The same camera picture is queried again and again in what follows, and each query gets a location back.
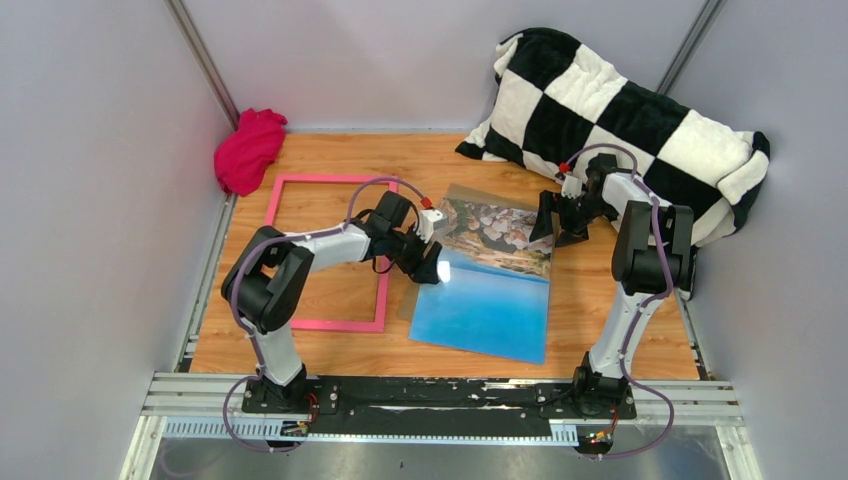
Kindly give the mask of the beach landscape photo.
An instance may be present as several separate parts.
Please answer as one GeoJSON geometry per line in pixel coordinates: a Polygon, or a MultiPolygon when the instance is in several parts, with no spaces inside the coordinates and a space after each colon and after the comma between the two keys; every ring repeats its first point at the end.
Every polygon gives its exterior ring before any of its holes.
{"type": "Polygon", "coordinates": [[[553,256],[536,213],[445,198],[439,282],[419,288],[409,339],[531,364],[546,356],[553,256]]]}

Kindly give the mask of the aluminium corner post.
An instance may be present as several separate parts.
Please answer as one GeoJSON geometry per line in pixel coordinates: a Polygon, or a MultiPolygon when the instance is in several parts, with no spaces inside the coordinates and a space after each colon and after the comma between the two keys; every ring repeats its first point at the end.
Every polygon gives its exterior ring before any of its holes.
{"type": "Polygon", "coordinates": [[[726,3],[726,0],[705,0],[702,2],[701,8],[656,87],[657,93],[669,95],[672,92],[726,3]]]}
{"type": "Polygon", "coordinates": [[[238,127],[240,112],[228,91],[219,69],[215,65],[213,57],[207,48],[200,30],[196,26],[186,3],[182,0],[165,0],[164,4],[170,12],[180,34],[203,73],[218,105],[225,115],[228,124],[231,129],[235,131],[238,127]]]}

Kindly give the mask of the brown frame backing board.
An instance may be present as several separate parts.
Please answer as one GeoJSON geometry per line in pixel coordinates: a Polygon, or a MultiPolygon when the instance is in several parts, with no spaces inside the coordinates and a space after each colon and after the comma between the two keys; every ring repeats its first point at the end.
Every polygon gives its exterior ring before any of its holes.
{"type": "MultiPolygon", "coordinates": [[[[451,184],[448,187],[446,193],[442,196],[443,200],[447,198],[506,206],[513,204],[513,201],[509,198],[460,184],[451,184]]],[[[405,290],[397,310],[398,318],[408,322],[412,321],[420,288],[421,285],[413,283],[405,290]]]]}

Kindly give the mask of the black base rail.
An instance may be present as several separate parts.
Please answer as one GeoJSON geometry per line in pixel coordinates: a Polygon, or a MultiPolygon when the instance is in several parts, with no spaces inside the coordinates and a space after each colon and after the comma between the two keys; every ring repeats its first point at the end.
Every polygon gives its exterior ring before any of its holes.
{"type": "Polygon", "coordinates": [[[310,433],[422,439],[541,439],[554,420],[633,420],[630,393],[617,407],[575,400],[566,381],[505,378],[317,376],[287,393],[266,379],[248,382],[241,410],[303,414],[310,433]]]}

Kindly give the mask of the left aluminium corner post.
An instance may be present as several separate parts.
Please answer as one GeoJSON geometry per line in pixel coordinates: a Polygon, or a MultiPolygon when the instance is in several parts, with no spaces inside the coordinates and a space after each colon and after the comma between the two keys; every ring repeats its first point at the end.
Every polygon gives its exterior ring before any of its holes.
{"type": "Polygon", "coordinates": [[[225,115],[228,124],[231,129],[235,131],[238,127],[240,112],[228,91],[219,69],[215,65],[213,57],[207,48],[200,30],[196,26],[186,3],[182,0],[165,0],[164,4],[170,12],[180,34],[203,73],[218,105],[225,115]]]}

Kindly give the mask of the black white checkered pillow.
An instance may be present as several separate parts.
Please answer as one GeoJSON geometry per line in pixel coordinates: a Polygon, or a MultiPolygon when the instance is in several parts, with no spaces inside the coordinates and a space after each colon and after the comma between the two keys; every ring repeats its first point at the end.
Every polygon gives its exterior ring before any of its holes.
{"type": "Polygon", "coordinates": [[[694,249],[746,224],[769,167],[763,133],[736,131],[646,89],[551,28],[501,41],[494,73],[493,109],[459,154],[557,181],[565,173],[585,179],[591,158],[610,153],[661,199],[693,210],[694,249]]]}

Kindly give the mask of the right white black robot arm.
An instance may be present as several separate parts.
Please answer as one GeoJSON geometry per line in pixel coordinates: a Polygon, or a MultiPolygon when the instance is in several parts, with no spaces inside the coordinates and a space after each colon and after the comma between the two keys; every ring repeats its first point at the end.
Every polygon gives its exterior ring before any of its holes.
{"type": "Polygon", "coordinates": [[[619,406],[632,384],[635,350],[658,307],[690,277],[694,212],[651,191],[613,154],[590,160],[587,181],[565,176],[558,193],[543,191],[533,241],[554,236],[558,247],[588,239],[599,217],[619,223],[611,258],[615,298],[596,343],[575,369],[571,387],[553,400],[579,415],[596,417],[619,406]]]}

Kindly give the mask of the right aluminium corner post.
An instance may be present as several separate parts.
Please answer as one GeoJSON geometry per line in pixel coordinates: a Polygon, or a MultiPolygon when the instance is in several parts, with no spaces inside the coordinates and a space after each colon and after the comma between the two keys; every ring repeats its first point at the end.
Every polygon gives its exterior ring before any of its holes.
{"type": "Polygon", "coordinates": [[[726,0],[705,0],[702,2],[701,8],[656,87],[657,93],[669,95],[672,92],[726,3],[726,0]]]}

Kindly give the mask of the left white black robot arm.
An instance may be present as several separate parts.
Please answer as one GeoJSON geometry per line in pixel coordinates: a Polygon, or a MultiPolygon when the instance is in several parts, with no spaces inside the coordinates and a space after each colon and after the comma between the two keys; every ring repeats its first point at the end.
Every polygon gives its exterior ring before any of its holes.
{"type": "Polygon", "coordinates": [[[268,391],[268,404],[283,413],[305,403],[306,367],[297,353],[291,320],[310,274],[347,263],[386,258],[414,283],[439,283],[442,250],[436,239],[448,217],[429,204],[383,193],[376,207],[349,214],[325,230],[283,233],[259,228],[222,283],[237,324],[258,360],[251,383],[268,391]]]}

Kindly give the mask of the magenta cloth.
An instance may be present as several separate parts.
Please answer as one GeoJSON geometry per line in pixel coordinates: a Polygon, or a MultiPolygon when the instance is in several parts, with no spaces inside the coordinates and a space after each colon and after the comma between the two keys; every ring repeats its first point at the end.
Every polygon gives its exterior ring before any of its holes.
{"type": "Polygon", "coordinates": [[[240,114],[236,131],[216,149],[214,174],[226,194],[247,196],[262,184],[286,138],[287,118],[271,109],[247,109],[240,114]]]}

